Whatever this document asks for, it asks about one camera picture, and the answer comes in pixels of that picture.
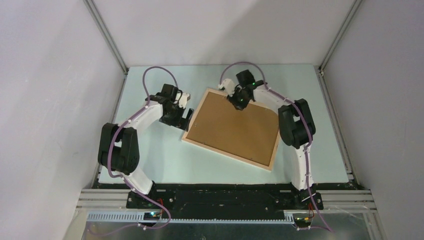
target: robotic arm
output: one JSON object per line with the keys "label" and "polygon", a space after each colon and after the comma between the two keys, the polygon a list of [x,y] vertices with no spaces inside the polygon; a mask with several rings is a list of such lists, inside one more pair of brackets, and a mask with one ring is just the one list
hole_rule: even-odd
{"label": "robotic arm", "polygon": [[[309,175],[307,176],[304,149],[309,143],[309,139],[302,121],[295,120],[295,117],[299,117],[299,114],[291,103],[270,91],[265,86],[263,80],[255,81],[255,78],[249,70],[238,73],[236,77],[238,80],[237,85],[231,79],[227,78],[218,88],[228,94],[227,99],[237,110],[243,110],[248,106],[249,101],[252,100],[265,104],[270,110],[278,114],[281,139],[287,146],[292,146],[294,148],[291,158],[293,167],[291,184],[301,193],[300,198],[302,201],[308,199],[309,195],[305,191],[308,188],[306,178],[309,177],[310,185],[314,183],[314,180],[310,174],[310,159],[308,159]],[[308,102],[305,99],[300,99],[294,101],[294,104],[300,109],[310,133],[312,135],[315,134],[315,124]]]}
{"label": "robotic arm", "polygon": [[[118,172],[135,189],[147,195],[154,183],[138,166],[140,152],[137,131],[142,133],[156,120],[187,131],[193,109],[188,110],[186,118],[183,118],[183,113],[189,100],[190,94],[170,84],[164,84],[161,92],[151,95],[149,104],[144,107],[145,110],[119,132],[112,151],[110,163],[112,171]],[[103,166],[108,166],[109,146],[120,125],[122,123],[119,125],[106,123],[101,129],[97,160]]]}

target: wooden frame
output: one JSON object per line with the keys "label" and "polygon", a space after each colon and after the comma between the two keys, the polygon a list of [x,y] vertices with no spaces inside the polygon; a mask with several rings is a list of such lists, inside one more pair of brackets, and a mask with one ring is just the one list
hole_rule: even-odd
{"label": "wooden frame", "polygon": [[[189,124],[189,127],[188,127],[188,131],[184,132],[184,134],[182,135],[181,140],[182,141],[185,141],[185,142],[188,142],[188,143],[191,143],[191,144],[194,144],[196,146],[202,147],[204,149],[208,149],[210,151],[213,151],[213,152],[222,154],[224,156],[227,156],[227,157],[230,157],[230,158],[233,158],[233,159],[242,161],[244,163],[247,163],[247,164],[250,164],[250,165],[254,165],[256,167],[260,167],[262,169],[271,171],[273,169],[273,166],[274,166],[278,144],[280,143],[280,131],[277,131],[277,136],[276,136],[276,139],[275,139],[275,143],[274,143],[274,147],[273,147],[273,151],[272,151],[272,155],[271,155],[271,158],[270,158],[269,165],[264,165],[264,164],[261,164],[261,163],[252,161],[250,159],[243,158],[243,157],[234,155],[232,153],[223,151],[221,149],[217,149],[217,148],[214,148],[214,147],[205,145],[205,144],[203,144],[201,142],[197,142],[197,141],[194,141],[192,139],[187,138],[187,136],[188,136],[188,134],[189,134],[189,132],[190,132],[190,130],[191,130],[191,128],[192,128],[195,120],[196,120],[196,117],[198,116],[198,113],[199,113],[199,111],[200,111],[200,109],[201,109],[201,107],[202,107],[202,105],[203,105],[203,103],[204,103],[204,101],[205,101],[205,99],[206,99],[206,97],[207,97],[207,95],[209,93],[214,93],[214,94],[218,94],[218,95],[221,95],[221,96],[226,96],[226,94],[224,92],[222,92],[222,91],[215,90],[215,89],[212,89],[212,88],[207,88],[206,91],[205,91],[205,93],[204,93],[204,95],[203,95],[203,97],[202,97],[202,99],[201,99],[201,101],[200,101],[200,103],[199,103],[199,105],[198,105],[198,107],[194,111],[193,117],[191,118],[191,121],[190,121],[190,124]],[[256,105],[256,106],[259,106],[259,107],[262,107],[262,108],[267,108],[263,103],[259,103],[259,102],[250,101],[249,104]]]}

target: red wire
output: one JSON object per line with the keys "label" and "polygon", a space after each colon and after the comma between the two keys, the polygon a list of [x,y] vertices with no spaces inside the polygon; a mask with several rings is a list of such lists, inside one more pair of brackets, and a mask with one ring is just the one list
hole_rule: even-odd
{"label": "red wire", "polygon": [[312,204],[311,203],[309,203],[308,208],[309,208],[309,216],[311,215],[311,211],[313,213],[313,215],[310,216],[310,218],[312,219],[312,218],[315,217],[315,212],[314,212],[314,208],[312,207]]}
{"label": "red wire", "polygon": [[164,205],[164,201],[162,200],[162,198],[159,198],[158,199],[159,200],[159,202],[160,202],[160,205]]}

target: cork board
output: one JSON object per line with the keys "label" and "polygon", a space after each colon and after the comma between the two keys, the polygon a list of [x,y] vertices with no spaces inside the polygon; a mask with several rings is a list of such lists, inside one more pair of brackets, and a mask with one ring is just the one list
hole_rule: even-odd
{"label": "cork board", "polygon": [[182,140],[270,171],[280,141],[278,116],[253,101],[236,110],[224,92],[208,88]]}

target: gray wall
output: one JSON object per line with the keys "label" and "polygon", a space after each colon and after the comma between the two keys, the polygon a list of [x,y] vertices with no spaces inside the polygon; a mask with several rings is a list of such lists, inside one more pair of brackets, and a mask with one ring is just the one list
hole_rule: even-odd
{"label": "gray wall", "polygon": [[364,1],[324,77],[388,239],[423,239],[424,1]]}
{"label": "gray wall", "polygon": [[319,64],[354,0],[98,0],[128,66]]}
{"label": "gray wall", "polygon": [[0,239],[62,239],[123,75],[83,1],[0,5]]}

